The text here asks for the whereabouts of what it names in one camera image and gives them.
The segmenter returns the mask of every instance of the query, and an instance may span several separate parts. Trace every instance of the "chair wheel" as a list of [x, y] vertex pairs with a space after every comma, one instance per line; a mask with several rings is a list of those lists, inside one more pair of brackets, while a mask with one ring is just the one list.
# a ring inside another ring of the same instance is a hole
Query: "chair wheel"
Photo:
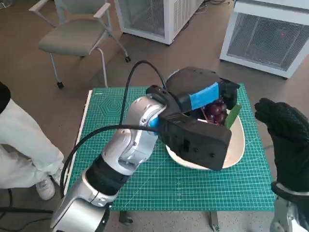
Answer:
[[62, 84], [62, 82], [57, 82], [58, 88], [59, 89], [63, 89], [64, 85]]
[[129, 226], [133, 223], [133, 220], [131, 218], [126, 218], [125, 221], [121, 221], [122, 224], [126, 225], [126, 226]]
[[128, 216], [128, 213], [127, 211], [120, 211], [120, 214], [119, 214], [119, 222], [123, 223], [124, 225], [128, 226], [130, 224], [133, 223], [133, 220], [132, 218], [130, 218]]
[[126, 62], [129, 63], [131, 61], [130, 57], [126, 57]]

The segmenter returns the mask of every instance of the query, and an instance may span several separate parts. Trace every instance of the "white sneaker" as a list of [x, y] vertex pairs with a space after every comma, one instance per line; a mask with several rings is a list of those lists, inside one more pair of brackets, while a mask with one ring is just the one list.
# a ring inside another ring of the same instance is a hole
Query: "white sneaker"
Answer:
[[58, 184], [59, 186], [60, 186], [60, 178], [61, 178], [61, 172], [63, 170], [63, 166], [64, 166], [64, 164], [61, 163], [61, 165], [58, 168], [57, 172], [55, 174], [51, 175], [52, 178], [54, 179], [55, 183]]
[[39, 196], [44, 200], [48, 201], [52, 199], [55, 194], [55, 186], [52, 180], [49, 177], [46, 177], [41, 182], [35, 185], [37, 188]]

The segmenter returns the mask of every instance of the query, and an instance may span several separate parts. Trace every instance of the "bunch of grapes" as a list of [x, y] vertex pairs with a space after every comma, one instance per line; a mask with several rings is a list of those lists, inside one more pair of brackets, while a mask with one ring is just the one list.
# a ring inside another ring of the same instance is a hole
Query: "bunch of grapes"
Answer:
[[218, 99], [202, 108], [206, 120], [210, 123], [224, 125], [227, 117], [226, 104]]

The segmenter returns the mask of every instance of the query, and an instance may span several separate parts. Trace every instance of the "black sleeve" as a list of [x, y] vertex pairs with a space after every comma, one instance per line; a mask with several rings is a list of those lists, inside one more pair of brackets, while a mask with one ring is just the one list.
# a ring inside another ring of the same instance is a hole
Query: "black sleeve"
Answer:
[[0, 82], [0, 114], [11, 99], [11, 92], [7, 86]]

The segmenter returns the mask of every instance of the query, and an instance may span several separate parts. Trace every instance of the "table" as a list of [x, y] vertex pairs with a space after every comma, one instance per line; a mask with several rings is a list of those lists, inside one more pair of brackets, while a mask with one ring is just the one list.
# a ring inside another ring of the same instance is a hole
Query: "table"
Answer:
[[[126, 111], [145, 90], [130, 88]], [[89, 92], [78, 141], [99, 127], [119, 123], [123, 93], [124, 88], [96, 88]], [[238, 98], [243, 107], [239, 116], [245, 132], [245, 153], [237, 165], [219, 172], [187, 169], [175, 163], [162, 142], [157, 141], [149, 160], [121, 188], [112, 210], [273, 210], [270, 171], [243, 84]], [[113, 133], [98, 134], [81, 146], [72, 160], [66, 189], [100, 154]]]

